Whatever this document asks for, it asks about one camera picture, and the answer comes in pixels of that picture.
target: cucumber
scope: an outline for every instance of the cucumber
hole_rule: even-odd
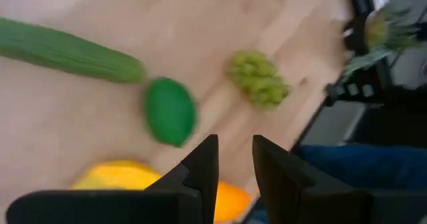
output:
[[[0,55],[115,82],[142,80],[141,63],[80,37],[0,17]]]
[[[153,137],[160,143],[182,147],[196,122],[195,103],[188,90],[177,81],[159,77],[150,83],[142,99]]]

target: green grapes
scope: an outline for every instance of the green grapes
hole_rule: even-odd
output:
[[[259,51],[235,53],[227,75],[260,109],[274,109],[289,94],[288,86],[277,75],[276,66]]]

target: grape bunch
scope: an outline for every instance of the grape bunch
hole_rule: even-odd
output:
[[[259,51],[235,53],[227,74],[260,109],[274,109],[289,93],[274,64]]]

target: wooden table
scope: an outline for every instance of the wooden table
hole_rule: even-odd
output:
[[[68,187],[102,160],[137,159],[165,173],[209,133],[220,136],[220,178],[255,197],[252,135],[294,144],[342,70],[349,10],[347,0],[0,0],[0,16],[129,53],[145,63],[147,81],[185,83],[199,111],[183,149],[160,145],[139,115],[141,85],[1,58],[0,210],[26,192]],[[277,111],[255,110],[224,76],[230,55],[247,48],[269,55],[292,86]]]

